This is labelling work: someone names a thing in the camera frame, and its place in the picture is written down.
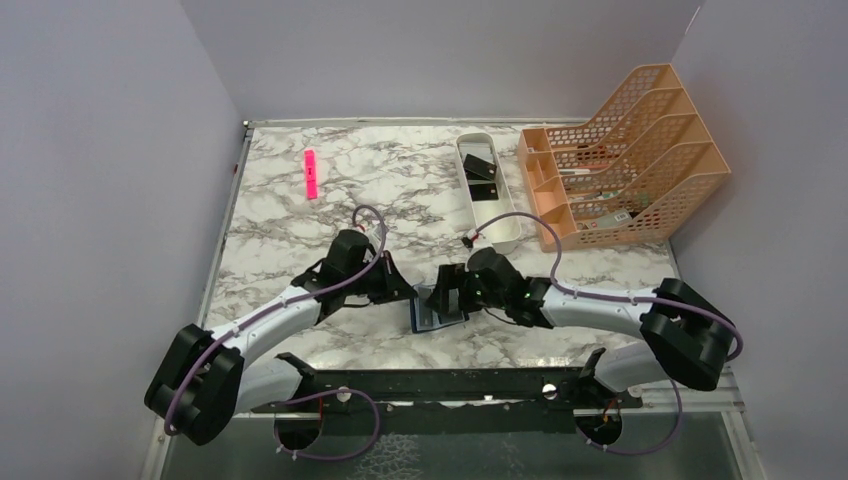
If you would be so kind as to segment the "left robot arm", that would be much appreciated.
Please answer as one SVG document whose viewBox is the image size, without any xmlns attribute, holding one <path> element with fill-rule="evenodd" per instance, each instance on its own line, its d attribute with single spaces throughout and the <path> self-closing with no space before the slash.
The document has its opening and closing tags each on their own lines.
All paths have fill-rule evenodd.
<svg viewBox="0 0 848 480">
<path fill-rule="evenodd" d="M 381 305 L 416 295 L 378 239 L 345 229 L 323 259 L 259 309 L 211 330 L 194 324 L 179 330 L 143 403 L 164 420 L 167 434 L 198 446 L 216 438 L 236 414 L 272 402 L 302 410 L 314 397 L 308 365 L 264 361 L 262 355 L 343 309 L 350 297 Z"/>
</svg>

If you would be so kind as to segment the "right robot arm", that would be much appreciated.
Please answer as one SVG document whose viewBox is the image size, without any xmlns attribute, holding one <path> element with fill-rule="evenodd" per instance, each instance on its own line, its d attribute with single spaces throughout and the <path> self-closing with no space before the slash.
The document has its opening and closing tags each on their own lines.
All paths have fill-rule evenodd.
<svg viewBox="0 0 848 480">
<path fill-rule="evenodd" d="M 421 302 L 442 318 L 497 309 L 523 327 L 581 327 L 635 338 L 633 345 L 604 350 L 588 361 L 576 384 L 579 398 L 592 407 L 664 378 L 713 391 L 741 348 L 729 318 L 679 279 L 665 278 L 647 290 L 580 290 L 551 276 L 525 276 L 491 247 L 464 264 L 440 266 Z"/>
</svg>

